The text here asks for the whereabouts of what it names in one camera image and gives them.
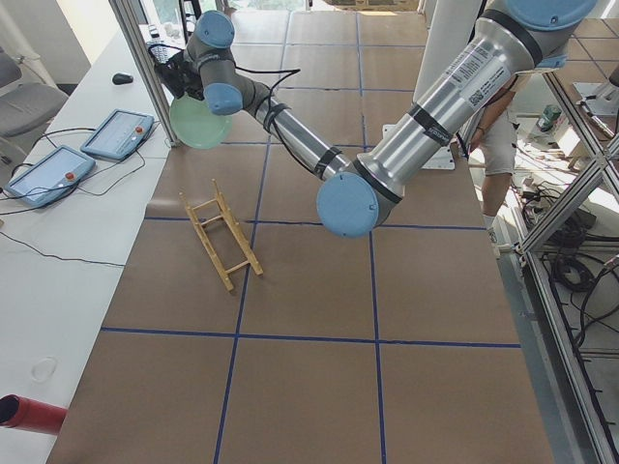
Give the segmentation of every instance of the brown table surface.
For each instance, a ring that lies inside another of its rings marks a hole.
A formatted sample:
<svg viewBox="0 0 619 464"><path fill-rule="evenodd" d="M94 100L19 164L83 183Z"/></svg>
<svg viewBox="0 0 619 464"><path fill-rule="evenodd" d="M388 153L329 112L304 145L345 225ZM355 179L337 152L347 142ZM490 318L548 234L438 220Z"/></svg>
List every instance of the brown table surface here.
<svg viewBox="0 0 619 464"><path fill-rule="evenodd" d="M415 14L234 21L239 64L301 65L281 96L351 157L410 105ZM466 164L420 173L344 240L318 224L320 184L235 123L216 149L171 151L48 462L553 462ZM212 178L265 270L232 294L178 200L211 198Z"/></svg>

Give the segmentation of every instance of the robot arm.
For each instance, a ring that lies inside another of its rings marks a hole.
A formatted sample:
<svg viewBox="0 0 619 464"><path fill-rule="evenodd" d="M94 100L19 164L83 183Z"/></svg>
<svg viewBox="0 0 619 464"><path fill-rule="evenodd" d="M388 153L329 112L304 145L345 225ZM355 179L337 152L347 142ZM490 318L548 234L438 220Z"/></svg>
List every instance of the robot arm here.
<svg viewBox="0 0 619 464"><path fill-rule="evenodd" d="M359 237L387 218L410 178L515 73L560 66L557 55L595 3L494 0L477 20L473 41L376 148L353 162L304 126L264 84L235 72L228 49L234 29L226 16L209 12L200 18L184 59L199 73L211 111L246 109L282 138L326 181L317 198L323 224L343 237Z"/></svg>
<svg viewBox="0 0 619 464"><path fill-rule="evenodd" d="M169 79L163 79L168 89L175 97L187 91L194 98L204 99L217 115L245 109L321 180L340 172L350 161L337 147L307 128L288 106L273 97L265 84L236 73L229 49L233 39L234 28L227 16L219 12L203 14L186 50L173 58L172 66L182 71L185 80L178 82L179 74L173 72Z"/></svg>

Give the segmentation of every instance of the person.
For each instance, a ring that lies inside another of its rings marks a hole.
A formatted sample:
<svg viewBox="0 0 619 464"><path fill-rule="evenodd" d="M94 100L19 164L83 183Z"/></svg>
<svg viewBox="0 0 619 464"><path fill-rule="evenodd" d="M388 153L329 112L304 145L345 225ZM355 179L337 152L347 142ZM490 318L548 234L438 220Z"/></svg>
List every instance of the person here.
<svg viewBox="0 0 619 464"><path fill-rule="evenodd" d="M510 188L516 165L516 117L510 110L514 96L530 75L517 75L498 90L483 110L470 140L469 152L480 149L486 173L482 183L482 213L490 239L496 244L493 223Z"/></svg>

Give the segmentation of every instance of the blue joint cap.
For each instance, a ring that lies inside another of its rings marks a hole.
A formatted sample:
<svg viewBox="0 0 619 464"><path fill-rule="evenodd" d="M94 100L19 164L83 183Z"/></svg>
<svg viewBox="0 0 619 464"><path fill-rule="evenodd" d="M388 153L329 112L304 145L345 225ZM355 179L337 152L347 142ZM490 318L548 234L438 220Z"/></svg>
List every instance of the blue joint cap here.
<svg viewBox="0 0 619 464"><path fill-rule="evenodd" d="M574 26L595 7L597 0L507 0L510 15L535 31L558 31Z"/></svg>
<svg viewBox="0 0 619 464"><path fill-rule="evenodd" d="M361 176L341 172L323 184L316 198L318 215L336 235L363 237L378 220L378 199Z"/></svg>
<svg viewBox="0 0 619 464"><path fill-rule="evenodd" d="M550 56L542 60L535 68L536 70L558 70L564 68L567 62L568 55Z"/></svg>
<svg viewBox="0 0 619 464"><path fill-rule="evenodd" d="M204 99L213 114L225 116L243 109L243 95L233 85L222 82L209 84L204 89Z"/></svg>
<svg viewBox="0 0 619 464"><path fill-rule="evenodd" d="M234 26L225 14L209 11L197 21L194 34L213 48L228 48L234 41Z"/></svg>

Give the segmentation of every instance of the computer mouse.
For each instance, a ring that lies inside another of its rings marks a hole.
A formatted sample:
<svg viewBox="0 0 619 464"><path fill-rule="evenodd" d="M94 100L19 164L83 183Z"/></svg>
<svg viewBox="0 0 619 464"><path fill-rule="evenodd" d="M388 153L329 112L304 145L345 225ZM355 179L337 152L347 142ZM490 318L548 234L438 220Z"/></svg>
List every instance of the computer mouse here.
<svg viewBox="0 0 619 464"><path fill-rule="evenodd" d="M117 72L112 76L112 82L115 85L131 84L133 82L133 76L126 72Z"/></svg>

